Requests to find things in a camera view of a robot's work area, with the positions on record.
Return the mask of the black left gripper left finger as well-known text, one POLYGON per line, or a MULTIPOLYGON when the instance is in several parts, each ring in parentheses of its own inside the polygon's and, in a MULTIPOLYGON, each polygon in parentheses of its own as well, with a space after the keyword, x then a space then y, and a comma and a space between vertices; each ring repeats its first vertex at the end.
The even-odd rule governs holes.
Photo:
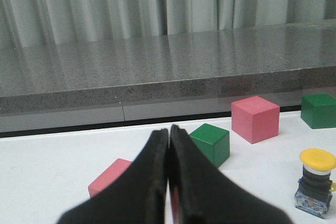
POLYGON ((102 192, 64 213, 59 223, 164 223, 166 129, 151 133, 126 171, 102 192))

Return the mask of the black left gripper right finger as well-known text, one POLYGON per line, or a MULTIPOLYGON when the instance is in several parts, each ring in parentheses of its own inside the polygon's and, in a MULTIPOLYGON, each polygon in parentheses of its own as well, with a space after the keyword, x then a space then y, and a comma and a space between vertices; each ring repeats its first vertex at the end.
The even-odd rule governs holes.
POLYGON ((174 223, 292 222, 223 175, 177 125, 170 132, 169 186, 174 223))

